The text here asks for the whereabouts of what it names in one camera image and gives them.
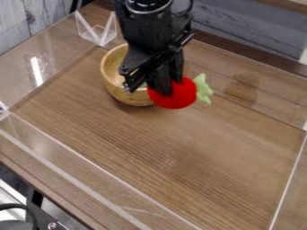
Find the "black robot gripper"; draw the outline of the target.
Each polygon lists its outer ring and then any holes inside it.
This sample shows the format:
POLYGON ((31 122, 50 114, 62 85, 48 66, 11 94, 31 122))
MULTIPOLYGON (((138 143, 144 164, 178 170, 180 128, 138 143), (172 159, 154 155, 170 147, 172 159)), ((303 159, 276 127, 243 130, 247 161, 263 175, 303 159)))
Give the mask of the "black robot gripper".
POLYGON ((183 46, 194 36, 192 8, 179 12, 172 4, 115 4, 128 51, 119 66, 124 89, 134 93, 143 83, 171 95, 171 79, 183 81, 183 46))

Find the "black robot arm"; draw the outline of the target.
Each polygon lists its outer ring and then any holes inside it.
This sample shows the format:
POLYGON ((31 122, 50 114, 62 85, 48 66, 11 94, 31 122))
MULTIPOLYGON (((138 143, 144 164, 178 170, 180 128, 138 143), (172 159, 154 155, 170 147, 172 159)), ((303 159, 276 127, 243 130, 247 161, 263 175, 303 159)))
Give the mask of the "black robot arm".
POLYGON ((127 54, 119 74, 124 89, 134 93, 142 84, 171 96, 172 83, 183 82, 183 47, 194 37, 194 0, 184 11, 171 9, 174 0, 112 0, 127 54))

